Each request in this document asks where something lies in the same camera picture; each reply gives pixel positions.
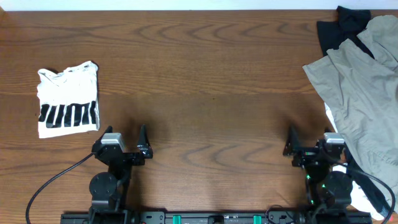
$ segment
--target cable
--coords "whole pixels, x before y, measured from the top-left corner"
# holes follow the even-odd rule
[[[279,207],[283,208],[283,206],[281,206],[281,205],[271,205],[271,206],[267,209],[267,211],[266,211],[266,218],[268,219],[268,221],[269,221],[271,224],[276,224],[276,223],[274,223],[273,221],[269,220],[269,218],[268,218],[268,211],[269,211],[272,207],[274,207],[274,206],[279,206]],[[291,218],[291,219],[293,220],[292,223],[294,223],[294,222],[295,222],[294,218],[293,218],[288,212],[285,211],[285,213],[286,213],[286,215],[287,215],[289,218]]]
[[[30,199],[29,203],[27,204],[26,207],[26,212],[25,212],[25,218],[26,218],[26,223],[27,224],[31,224],[30,219],[29,219],[29,210],[30,210],[30,206],[32,206],[33,201],[35,200],[35,198],[37,197],[37,195],[46,187],[48,186],[48,184],[50,184],[51,182],[53,182],[55,179],[57,179],[58,177],[62,176],[63,174],[65,174],[68,171],[71,171],[73,168],[75,168],[76,166],[82,164],[83,162],[85,162],[87,159],[89,159],[92,155],[94,155],[93,153],[90,153],[88,156],[86,156],[84,159],[80,160],[79,162],[77,162],[75,165],[67,168],[66,170],[62,171],[61,173],[55,175],[54,177],[52,177],[50,180],[48,180],[45,184],[43,184],[43,186],[41,186],[41,188],[39,188],[36,193],[32,196],[32,198]]]
[[[365,177],[369,177],[370,179],[373,179],[373,180],[377,181],[379,184],[381,184],[383,187],[385,187],[388,190],[388,192],[391,194],[391,202],[392,202],[391,203],[391,208],[388,211],[387,216],[384,218],[383,222],[381,223],[381,224],[386,224],[390,220],[390,217],[391,217],[392,213],[394,212],[394,208],[395,208],[395,205],[396,205],[396,196],[394,195],[394,192],[391,190],[391,188],[386,183],[384,183],[382,180],[378,179],[377,177],[374,177],[374,176],[372,176],[370,174],[367,174],[367,173],[365,173],[365,172],[363,172],[361,170],[357,170],[357,169],[348,167],[347,165],[342,164],[342,163],[334,160],[327,153],[325,153],[325,157],[330,162],[334,162],[335,164],[341,165],[341,166],[343,166],[343,167],[345,167],[345,168],[347,168],[347,169],[349,169],[349,170],[351,170],[351,171],[353,171],[353,172],[355,172],[357,174],[361,174],[361,175],[363,175]]]

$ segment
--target wood grain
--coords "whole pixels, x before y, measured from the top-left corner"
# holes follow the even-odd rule
[[[0,6],[0,24],[1,24],[4,14],[5,14],[4,9]]]
[[[394,14],[377,11],[374,14]],[[306,203],[304,173],[282,157],[290,124],[329,126],[302,66],[322,56],[315,22],[334,11],[8,12],[0,26],[0,223],[24,223],[32,194],[86,156],[107,125],[153,160],[129,203],[167,210],[265,210]],[[99,65],[101,130],[39,139],[37,70]],[[33,223],[87,211],[95,159],[50,184]]]

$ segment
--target wrinkled gray cloth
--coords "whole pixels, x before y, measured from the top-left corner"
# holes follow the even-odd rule
[[[375,17],[358,38],[374,59],[346,40],[303,69],[360,168],[398,198],[398,18]],[[391,204],[390,193],[373,182]]]

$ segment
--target white t-shirt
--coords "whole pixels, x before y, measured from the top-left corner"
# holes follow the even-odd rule
[[[99,130],[97,70],[88,61],[58,74],[38,71],[39,138]]]

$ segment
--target black garment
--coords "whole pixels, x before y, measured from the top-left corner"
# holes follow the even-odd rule
[[[323,56],[327,55],[327,50],[337,50],[344,40],[350,39],[363,52],[374,58],[372,52],[356,37],[365,30],[366,25],[371,20],[371,11],[351,10],[338,6],[337,12],[337,22],[317,22],[318,38]]]
[[[363,171],[359,165],[355,162],[353,156],[349,152],[349,150],[345,150],[345,156],[348,163],[348,167],[356,170]],[[353,180],[362,188],[365,195],[368,197],[370,203],[373,205],[376,211],[386,217],[388,211],[390,210],[389,204],[386,202],[386,198],[381,193],[381,191],[374,185],[374,183],[369,179],[369,177],[365,177],[361,174],[357,174],[355,172],[347,169],[347,174],[351,176]]]

